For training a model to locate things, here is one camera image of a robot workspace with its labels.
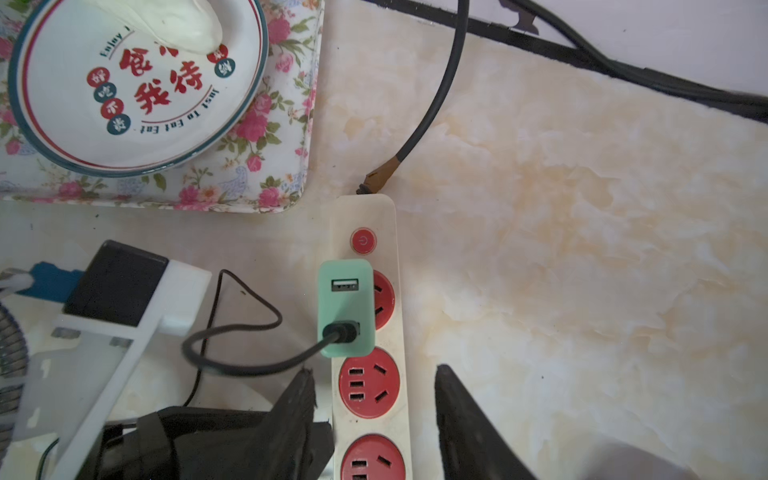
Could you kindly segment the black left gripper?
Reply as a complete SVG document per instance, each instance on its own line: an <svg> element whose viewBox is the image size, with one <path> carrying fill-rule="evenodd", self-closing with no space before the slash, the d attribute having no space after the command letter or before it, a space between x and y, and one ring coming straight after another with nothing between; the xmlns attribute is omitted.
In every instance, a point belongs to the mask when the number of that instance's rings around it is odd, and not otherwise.
<svg viewBox="0 0 768 480"><path fill-rule="evenodd" d="M268 412L168 407L105 426L79 479L241 479L245 447ZM331 461L330 424L313 422L305 479Z"/></svg>

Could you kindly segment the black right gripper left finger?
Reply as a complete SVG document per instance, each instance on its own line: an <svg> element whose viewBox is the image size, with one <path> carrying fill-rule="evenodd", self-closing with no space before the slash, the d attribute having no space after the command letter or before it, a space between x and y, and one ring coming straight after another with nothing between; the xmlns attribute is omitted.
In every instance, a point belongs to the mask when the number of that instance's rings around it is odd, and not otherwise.
<svg viewBox="0 0 768 480"><path fill-rule="evenodd" d="M315 382L301 369L245 447L241 479L305 479L311 463Z"/></svg>

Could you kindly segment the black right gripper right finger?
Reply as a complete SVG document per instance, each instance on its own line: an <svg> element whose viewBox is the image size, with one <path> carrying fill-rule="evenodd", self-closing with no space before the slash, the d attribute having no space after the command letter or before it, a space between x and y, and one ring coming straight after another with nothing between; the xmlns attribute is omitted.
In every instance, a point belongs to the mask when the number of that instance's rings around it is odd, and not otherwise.
<svg viewBox="0 0 768 480"><path fill-rule="evenodd" d="M436 419L446 479L532 479L447 364L435 375Z"/></svg>

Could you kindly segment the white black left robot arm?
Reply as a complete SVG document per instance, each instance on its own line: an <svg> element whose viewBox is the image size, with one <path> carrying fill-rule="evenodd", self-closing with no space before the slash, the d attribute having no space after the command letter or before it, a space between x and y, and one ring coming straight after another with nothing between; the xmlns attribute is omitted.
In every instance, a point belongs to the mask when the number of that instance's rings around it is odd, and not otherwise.
<svg viewBox="0 0 768 480"><path fill-rule="evenodd" d="M330 424L313 418L315 383L301 369L264 412L167 407L135 420L109 416L158 335L184 339L211 273L114 241L83 271L39 263L5 270L1 294L59 303L48 326L60 347L33 352L21 323L1 312L1 474L17 477L21 454L50 436L40 479L318 479L334 452Z"/></svg>

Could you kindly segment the green charger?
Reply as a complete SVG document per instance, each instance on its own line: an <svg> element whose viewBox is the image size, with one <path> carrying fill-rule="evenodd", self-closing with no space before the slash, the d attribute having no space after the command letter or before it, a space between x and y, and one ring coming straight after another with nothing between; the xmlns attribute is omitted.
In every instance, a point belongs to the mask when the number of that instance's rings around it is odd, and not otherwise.
<svg viewBox="0 0 768 480"><path fill-rule="evenodd" d="M365 357L375 347L373 268L363 259L324 262L318 272L318 340L339 333L326 358Z"/></svg>

